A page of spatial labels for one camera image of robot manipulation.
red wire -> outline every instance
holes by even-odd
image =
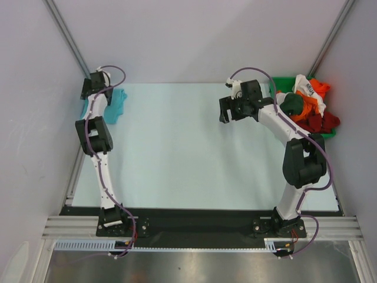
[[[292,240],[293,240],[294,236],[296,237],[296,240],[293,243],[297,243],[299,241],[299,235],[297,235],[297,233],[294,229],[292,229],[292,231],[290,233],[292,234]]]

metal floor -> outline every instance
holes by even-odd
[[[273,254],[131,252],[113,260],[54,252],[45,283],[348,283],[360,282],[348,242],[315,242],[294,260]]]

gray wall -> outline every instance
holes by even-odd
[[[307,72],[344,2],[56,0],[89,67],[122,66],[128,83],[223,83],[249,64]],[[265,81],[237,76],[250,77]]]
[[[337,189],[349,215],[357,215],[377,263],[377,1],[358,1],[317,78],[333,85],[331,112],[338,135],[326,144]]]
[[[33,259],[78,149],[83,76],[41,0],[0,9],[0,275],[29,241]]]

green container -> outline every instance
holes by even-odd
[[[295,85],[296,77],[273,77],[273,81],[276,85],[276,91],[281,91],[282,93],[292,92],[292,88]],[[273,85],[270,83],[270,95],[273,98],[275,94],[273,93]],[[332,129],[331,134],[321,134],[324,139],[329,139],[336,135],[335,129]]]

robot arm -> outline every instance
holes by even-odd
[[[231,86],[232,81],[227,80],[226,86]],[[299,213],[305,197],[305,189],[317,183],[326,173],[326,160],[318,149],[297,133],[310,136],[324,149],[325,144],[320,134],[310,134],[297,126],[293,130],[280,118],[273,105],[271,97],[262,97],[262,91],[257,80],[236,82],[236,93],[219,100],[220,121],[229,122],[229,114],[232,120],[241,120],[253,117],[257,122],[269,128],[274,135],[286,147],[283,162],[283,174],[287,180],[285,191],[280,203],[274,208],[273,220],[275,231],[289,230],[300,219]]]
[[[99,225],[107,228],[122,224],[127,217],[115,205],[117,198],[111,183],[108,154],[113,149],[113,140],[103,119],[106,106],[111,104],[113,90],[98,94],[104,88],[110,86],[110,74],[97,70],[90,74],[90,79],[84,80],[81,98],[88,99],[88,107],[82,120],[76,121],[76,130],[80,139],[81,147],[86,155],[91,156],[101,196],[101,212]],[[91,147],[95,154],[89,150],[85,136],[85,121],[88,120],[88,134]]]

